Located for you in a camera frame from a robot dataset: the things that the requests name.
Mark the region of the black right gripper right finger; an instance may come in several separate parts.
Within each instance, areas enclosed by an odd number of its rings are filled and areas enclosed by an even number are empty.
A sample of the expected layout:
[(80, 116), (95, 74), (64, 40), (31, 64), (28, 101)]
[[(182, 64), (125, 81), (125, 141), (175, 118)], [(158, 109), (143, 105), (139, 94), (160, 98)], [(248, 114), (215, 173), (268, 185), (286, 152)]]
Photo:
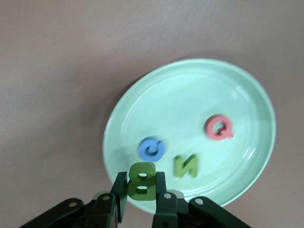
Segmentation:
[(156, 173), (153, 228), (248, 228), (248, 224), (207, 197), (189, 202), (167, 191), (164, 172)]

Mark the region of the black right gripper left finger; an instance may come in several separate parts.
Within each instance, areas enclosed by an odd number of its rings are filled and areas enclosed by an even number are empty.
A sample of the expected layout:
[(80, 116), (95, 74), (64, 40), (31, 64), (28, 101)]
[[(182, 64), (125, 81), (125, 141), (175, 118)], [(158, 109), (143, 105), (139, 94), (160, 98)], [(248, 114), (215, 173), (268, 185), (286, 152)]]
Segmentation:
[(116, 228), (122, 222), (127, 200), (127, 173), (119, 172), (109, 192), (89, 203), (67, 199), (31, 221), (23, 228)]

